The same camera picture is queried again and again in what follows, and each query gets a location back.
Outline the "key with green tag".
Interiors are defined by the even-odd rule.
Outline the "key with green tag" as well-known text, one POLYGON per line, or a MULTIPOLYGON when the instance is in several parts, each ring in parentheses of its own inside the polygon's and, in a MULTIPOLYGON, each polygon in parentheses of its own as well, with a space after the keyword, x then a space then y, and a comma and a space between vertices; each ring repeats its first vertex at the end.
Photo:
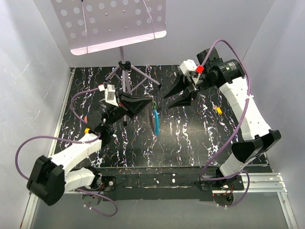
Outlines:
POLYGON ((152 107, 153 107, 154 110, 157 109, 157 103, 154 100, 152 101, 152 107))

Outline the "colourful toy block car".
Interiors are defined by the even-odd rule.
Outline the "colourful toy block car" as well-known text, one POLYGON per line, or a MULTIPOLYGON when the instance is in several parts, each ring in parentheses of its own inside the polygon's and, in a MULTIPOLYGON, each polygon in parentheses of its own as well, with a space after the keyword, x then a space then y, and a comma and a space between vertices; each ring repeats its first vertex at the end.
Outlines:
POLYGON ((87 113, 85 116, 84 116, 84 121, 85 121, 85 130, 84 130, 84 133, 85 134, 91 134, 92 133, 92 131, 91 131, 91 129, 89 128, 89 126, 88 126, 88 114, 89 113, 87 113))

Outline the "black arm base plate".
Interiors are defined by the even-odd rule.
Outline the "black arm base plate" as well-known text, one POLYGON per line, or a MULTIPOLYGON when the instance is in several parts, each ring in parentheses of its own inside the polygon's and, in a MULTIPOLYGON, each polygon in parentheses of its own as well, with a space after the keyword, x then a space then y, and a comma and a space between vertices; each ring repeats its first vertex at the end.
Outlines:
POLYGON ((198 199, 213 201, 213 191, 232 194, 246 185, 237 176, 206 181, 201 167, 96 167, 102 175, 102 193, 113 200, 198 199))

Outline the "aluminium frame rail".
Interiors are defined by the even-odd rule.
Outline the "aluminium frame rail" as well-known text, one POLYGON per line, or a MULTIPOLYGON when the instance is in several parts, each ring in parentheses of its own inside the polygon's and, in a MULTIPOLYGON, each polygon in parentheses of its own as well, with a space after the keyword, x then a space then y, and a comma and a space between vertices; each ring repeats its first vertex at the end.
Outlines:
POLYGON ((250 173, 248 192, 287 192, 281 173, 250 173))

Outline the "key with yellow tag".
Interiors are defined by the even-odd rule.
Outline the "key with yellow tag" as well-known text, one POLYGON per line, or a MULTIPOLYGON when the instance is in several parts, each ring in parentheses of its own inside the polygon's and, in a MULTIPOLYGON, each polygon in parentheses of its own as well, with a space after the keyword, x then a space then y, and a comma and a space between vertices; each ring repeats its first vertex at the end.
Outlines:
POLYGON ((218 106, 213 106, 213 109, 219 114, 219 115, 221 115, 223 112, 222 112, 222 110, 221 110, 221 108, 220 107, 218 107, 218 106))

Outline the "perforated music stand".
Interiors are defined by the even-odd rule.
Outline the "perforated music stand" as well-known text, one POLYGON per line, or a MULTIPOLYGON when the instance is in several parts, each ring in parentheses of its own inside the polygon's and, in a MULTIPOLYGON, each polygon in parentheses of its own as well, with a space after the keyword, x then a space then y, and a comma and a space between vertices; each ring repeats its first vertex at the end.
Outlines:
POLYGON ((75 56, 119 48, 123 91, 132 93, 127 72, 135 70, 161 84, 126 61, 124 46, 155 40, 167 34, 164 0, 53 0, 51 1, 70 52, 75 56))

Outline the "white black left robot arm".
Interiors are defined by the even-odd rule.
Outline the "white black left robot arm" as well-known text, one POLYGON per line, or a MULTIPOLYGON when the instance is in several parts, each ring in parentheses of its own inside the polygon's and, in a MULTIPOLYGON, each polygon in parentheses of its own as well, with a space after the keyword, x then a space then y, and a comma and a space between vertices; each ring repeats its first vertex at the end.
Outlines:
POLYGON ((102 175, 96 169, 75 166, 106 146, 114 131, 112 125, 125 115, 133 118, 152 102, 150 96, 132 96, 118 92, 116 105, 110 105, 105 112, 90 111, 86 126, 89 129, 78 143, 73 143, 51 157, 40 156, 34 164, 27 182, 27 189, 43 200, 54 205, 64 193, 80 187, 96 191, 101 187, 102 175))

